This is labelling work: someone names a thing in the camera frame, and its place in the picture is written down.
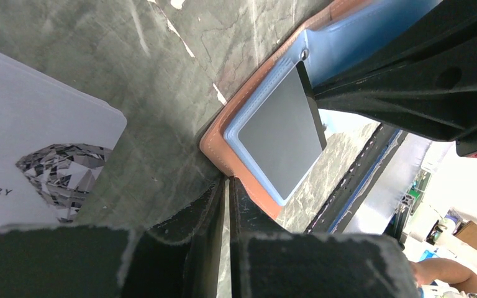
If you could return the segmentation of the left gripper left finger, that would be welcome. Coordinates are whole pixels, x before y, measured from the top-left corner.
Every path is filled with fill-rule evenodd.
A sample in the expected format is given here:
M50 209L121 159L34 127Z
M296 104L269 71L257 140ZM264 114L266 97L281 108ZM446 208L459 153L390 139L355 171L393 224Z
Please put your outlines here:
M224 178L152 228L0 227L0 297L215 297Z

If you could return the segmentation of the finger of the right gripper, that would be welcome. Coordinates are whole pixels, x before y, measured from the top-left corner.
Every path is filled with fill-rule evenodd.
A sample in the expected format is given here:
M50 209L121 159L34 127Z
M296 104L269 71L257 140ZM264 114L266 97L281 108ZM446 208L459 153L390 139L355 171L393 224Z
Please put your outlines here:
M320 107L431 140L477 137L477 1L442 1L314 92Z

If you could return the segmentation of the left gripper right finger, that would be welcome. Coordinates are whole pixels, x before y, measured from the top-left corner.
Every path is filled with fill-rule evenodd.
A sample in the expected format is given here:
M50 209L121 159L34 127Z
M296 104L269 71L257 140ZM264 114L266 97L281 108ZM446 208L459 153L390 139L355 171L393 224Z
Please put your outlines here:
M411 266L385 235L291 233L229 181L234 297L419 297Z

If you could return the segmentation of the brown leather card holder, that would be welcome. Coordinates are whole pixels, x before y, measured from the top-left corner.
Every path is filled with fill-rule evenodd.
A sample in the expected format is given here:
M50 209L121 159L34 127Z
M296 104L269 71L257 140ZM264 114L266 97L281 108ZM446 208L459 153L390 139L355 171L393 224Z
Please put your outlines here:
M277 218L326 147L313 87L367 59L437 1L332 1L305 20L243 84L201 151Z

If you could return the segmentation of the silver credit cards stack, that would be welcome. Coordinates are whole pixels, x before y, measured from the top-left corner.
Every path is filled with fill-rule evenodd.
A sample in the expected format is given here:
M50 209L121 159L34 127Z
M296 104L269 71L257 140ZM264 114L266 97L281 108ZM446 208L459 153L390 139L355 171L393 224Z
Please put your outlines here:
M75 220L123 113L0 53L0 227Z

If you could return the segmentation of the single black credit card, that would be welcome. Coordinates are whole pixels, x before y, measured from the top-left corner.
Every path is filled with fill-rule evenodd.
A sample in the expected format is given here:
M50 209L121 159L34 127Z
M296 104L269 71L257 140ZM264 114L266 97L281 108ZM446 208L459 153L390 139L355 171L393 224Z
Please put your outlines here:
M224 138L276 204L286 205L325 148L304 63L278 64Z

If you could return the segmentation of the person's bare forearm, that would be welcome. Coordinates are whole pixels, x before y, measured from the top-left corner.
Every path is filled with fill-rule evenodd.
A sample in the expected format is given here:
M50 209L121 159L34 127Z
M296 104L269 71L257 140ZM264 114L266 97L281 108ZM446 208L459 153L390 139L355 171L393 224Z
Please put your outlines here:
M430 258L409 263L420 286L429 285L435 280L439 280L456 290L477 294L477 274L456 261L446 258Z

